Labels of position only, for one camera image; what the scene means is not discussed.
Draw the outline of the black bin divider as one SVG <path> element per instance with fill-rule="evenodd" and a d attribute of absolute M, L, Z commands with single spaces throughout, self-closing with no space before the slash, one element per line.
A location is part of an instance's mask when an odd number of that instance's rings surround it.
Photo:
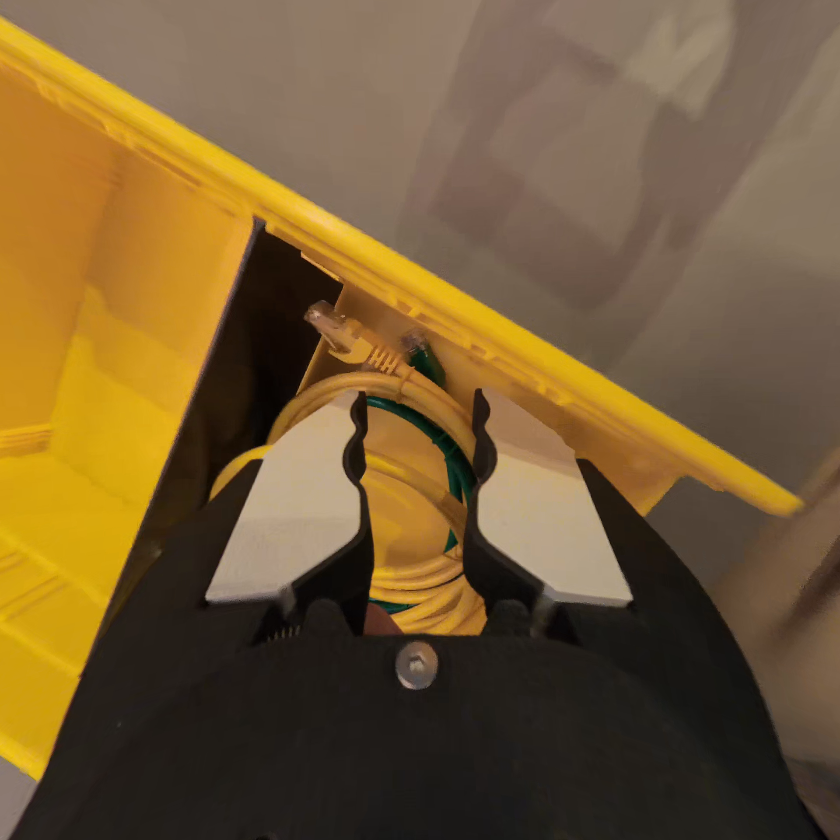
<path fill-rule="evenodd" d="M 207 503 L 223 467 L 266 442 L 319 346 L 305 313 L 342 283 L 256 220 L 202 373 L 123 566 L 98 636 L 161 557 L 173 531 Z"/>

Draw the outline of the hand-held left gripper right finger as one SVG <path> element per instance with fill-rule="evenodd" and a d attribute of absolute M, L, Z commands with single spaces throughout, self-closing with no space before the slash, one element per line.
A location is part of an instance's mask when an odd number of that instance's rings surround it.
<path fill-rule="evenodd" d="M 633 594 L 573 449 L 503 393 L 475 391 L 464 538 L 482 636 L 587 637 L 630 624 Z"/>

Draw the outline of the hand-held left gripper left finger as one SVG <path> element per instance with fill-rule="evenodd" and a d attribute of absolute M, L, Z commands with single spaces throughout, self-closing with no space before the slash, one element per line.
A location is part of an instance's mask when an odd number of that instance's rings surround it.
<path fill-rule="evenodd" d="M 344 392 L 287 431 L 256 467 L 205 598 L 273 602 L 297 623 L 318 600 L 362 635 L 374 570 L 366 470 L 366 398 Z"/>

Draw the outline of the yellow plastic bin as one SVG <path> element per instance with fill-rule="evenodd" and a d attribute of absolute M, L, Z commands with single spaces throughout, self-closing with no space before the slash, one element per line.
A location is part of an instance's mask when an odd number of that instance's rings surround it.
<path fill-rule="evenodd" d="M 529 399 L 641 514 L 690 477 L 802 500 L 2 19 L 2 758 L 43 776 L 255 222 Z"/>

